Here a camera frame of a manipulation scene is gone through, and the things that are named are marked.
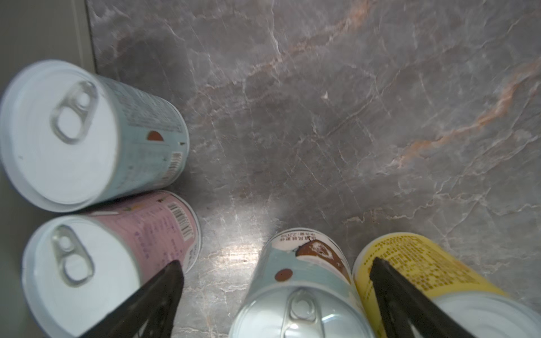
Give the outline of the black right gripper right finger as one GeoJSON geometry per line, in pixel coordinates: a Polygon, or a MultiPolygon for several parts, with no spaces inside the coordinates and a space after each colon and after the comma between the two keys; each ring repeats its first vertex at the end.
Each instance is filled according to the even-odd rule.
{"type": "Polygon", "coordinates": [[[388,337],[472,337],[392,264],[376,257],[370,272],[388,337]]]}

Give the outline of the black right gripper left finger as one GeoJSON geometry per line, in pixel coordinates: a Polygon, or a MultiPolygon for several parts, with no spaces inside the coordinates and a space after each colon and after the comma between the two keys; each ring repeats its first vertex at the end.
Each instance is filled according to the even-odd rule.
{"type": "Polygon", "coordinates": [[[180,262],[170,262],[82,336],[170,337],[184,281],[180,262]]]}

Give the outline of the pink labelled white can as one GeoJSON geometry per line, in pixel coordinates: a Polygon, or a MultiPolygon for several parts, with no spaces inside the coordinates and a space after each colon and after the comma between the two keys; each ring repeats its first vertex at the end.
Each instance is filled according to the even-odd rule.
{"type": "Polygon", "coordinates": [[[165,190],[63,215],[25,247],[25,299],[47,336],[79,337],[170,262],[189,271],[201,243],[194,209],[165,190]]]}

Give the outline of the teal labelled white can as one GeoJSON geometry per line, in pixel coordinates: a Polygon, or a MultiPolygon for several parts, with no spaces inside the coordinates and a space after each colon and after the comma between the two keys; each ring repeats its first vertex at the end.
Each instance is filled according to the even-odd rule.
{"type": "Polygon", "coordinates": [[[284,230],[263,247],[230,337],[374,337],[347,259],[329,236],[284,230]]]}

